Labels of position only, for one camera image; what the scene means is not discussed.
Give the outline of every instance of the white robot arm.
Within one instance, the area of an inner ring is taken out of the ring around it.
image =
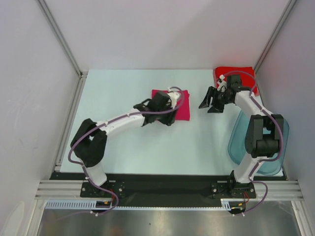
[[[84,120],[70,146],[72,148],[83,135],[93,128],[101,126],[74,147],[75,155],[86,167],[86,172],[92,182],[97,186],[101,186],[107,181],[101,160],[104,157],[108,137],[128,129],[142,127],[156,120],[170,126],[175,121],[177,110],[169,111],[175,108],[180,98],[181,94],[177,91],[169,91],[168,93],[160,91],[152,99],[147,99],[135,105],[128,113],[110,121],[93,122],[91,119]]]
[[[241,164],[230,175],[232,185],[230,188],[235,189],[236,186],[246,188],[246,184],[252,182],[254,174],[263,162],[271,161],[270,158],[280,151],[284,118],[281,115],[272,114],[260,105],[251,94],[250,88],[242,86],[239,75],[228,76],[226,82],[221,81],[218,88],[209,87],[199,108],[212,105],[208,113],[222,113],[225,104],[229,103],[239,106],[250,118],[245,138],[247,153]],[[281,134],[271,117],[279,125]],[[269,130],[270,134],[264,134],[264,128]]]

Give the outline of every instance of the blue transparent bin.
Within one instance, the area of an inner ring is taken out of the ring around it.
[[[240,164],[245,153],[245,136],[248,128],[248,124],[250,123],[250,119],[244,114],[244,112],[240,112],[238,115],[238,118],[236,120],[236,123],[233,128],[233,132],[228,144],[228,154],[230,155],[232,161],[236,164]],[[265,162],[259,169],[258,173],[267,175],[267,176],[273,176],[277,174],[281,168],[282,164],[284,162],[284,155],[285,155],[285,149],[286,149],[286,143],[289,135],[289,125],[284,120],[283,123],[283,144],[284,144],[284,150],[283,154],[280,157],[279,160],[274,162]]]

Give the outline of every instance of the metal floor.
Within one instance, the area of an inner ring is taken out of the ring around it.
[[[300,236],[291,202],[265,202],[245,217],[226,211],[115,210],[95,217],[45,210],[38,236]]]

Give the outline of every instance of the white backdrop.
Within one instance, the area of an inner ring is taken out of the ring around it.
[[[47,0],[81,70],[254,66],[288,0]]]
[[[30,220],[39,181],[50,174],[78,78],[36,1],[2,1],[0,31],[2,235],[6,218],[19,202],[25,205],[21,228]],[[14,228],[19,228],[16,221]]]
[[[299,180],[315,219],[315,1],[300,1],[258,72],[264,102],[282,114],[290,133],[284,164]]]

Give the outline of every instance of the white table surface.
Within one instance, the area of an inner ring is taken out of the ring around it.
[[[61,172],[81,173],[68,161],[70,142],[82,121],[107,120],[151,97],[152,89],[187,89],[190,121],[159,122],[128,130],[107,140],[102,160],[106,173],[229,175],[236,167],[227,145],[240,109],[229,104],[223,114],[198,109],[212,70],[90,70],[71,129]],[[78,160],[74,153],[73,160]]]

